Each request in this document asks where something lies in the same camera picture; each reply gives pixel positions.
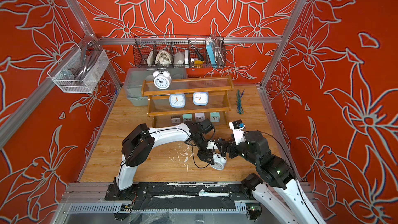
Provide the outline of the lilac square alarm clock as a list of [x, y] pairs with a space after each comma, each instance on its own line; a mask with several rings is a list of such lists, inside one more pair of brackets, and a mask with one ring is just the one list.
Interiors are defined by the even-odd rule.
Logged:
[[196, 122], [202, 122], [205, 120], [205, 113], [195, 113]]

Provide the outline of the teal small square clock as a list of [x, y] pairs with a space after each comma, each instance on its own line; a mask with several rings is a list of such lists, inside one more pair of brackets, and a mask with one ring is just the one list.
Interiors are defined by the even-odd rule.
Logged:
[[220, 121], [220, 113], [219, 112], [211, 112], [210, 113], [210, 121], [211, 122], [219, 122]]

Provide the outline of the mint green square clock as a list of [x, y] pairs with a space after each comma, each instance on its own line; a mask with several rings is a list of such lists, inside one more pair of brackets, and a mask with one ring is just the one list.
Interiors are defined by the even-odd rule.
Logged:
[[192, 114], [183, 114], [182, 118], [183, 118], [183, 122], [192, 121], [193, 120]]

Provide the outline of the clear small square clock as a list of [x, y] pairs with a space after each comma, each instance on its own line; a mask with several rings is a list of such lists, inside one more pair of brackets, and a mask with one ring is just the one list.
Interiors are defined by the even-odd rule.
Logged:
[[181, 119], [179, 116], [172, 116], [171, 117], [171, 123], [172, 124], [180, 124], [181, 123]]

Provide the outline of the blue rounded square clock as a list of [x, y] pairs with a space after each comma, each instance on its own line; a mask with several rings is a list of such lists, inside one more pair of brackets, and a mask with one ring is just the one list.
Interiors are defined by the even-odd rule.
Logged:
[[172, 108], [184, 108], [186, 104], [185, 94], [171, 94], [169, 96], [169, 103]]

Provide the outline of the white twin-bell alarm clock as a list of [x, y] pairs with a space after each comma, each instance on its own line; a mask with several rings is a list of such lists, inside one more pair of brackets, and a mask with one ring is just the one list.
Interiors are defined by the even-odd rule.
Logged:
[[161, 90], [168, 89], [172, 82], [172, 77], [168, 71], [154, 71], [154, 85]]

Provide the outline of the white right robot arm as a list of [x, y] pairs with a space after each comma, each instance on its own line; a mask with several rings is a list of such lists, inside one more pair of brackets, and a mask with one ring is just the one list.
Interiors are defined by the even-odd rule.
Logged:
[[323, 224], [287, 162], [271, 152], [261, 131], [235, 134], [233, 139], [215, 141], [222, 156], [242, 157], [256, 172], [241, 182], [247, 198], [254, 198], [283, 224]]

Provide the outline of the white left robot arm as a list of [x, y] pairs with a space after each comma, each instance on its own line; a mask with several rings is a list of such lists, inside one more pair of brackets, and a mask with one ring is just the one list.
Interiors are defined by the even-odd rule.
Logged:
[[146, 124], [138, 125], [122, 141], [122, 161], [114, 184], [119, 191], [130, 188], [138, 166], [144, 163], [152, 149], [173, 142], [193, 142], [198, 148], [198, 158], [214, 165], [213, 151], [207, 148], [209, 140], [205, 138], [214, 129], [210, 120], [201, 122], [186, 121], [164, 128], [149, 128]]

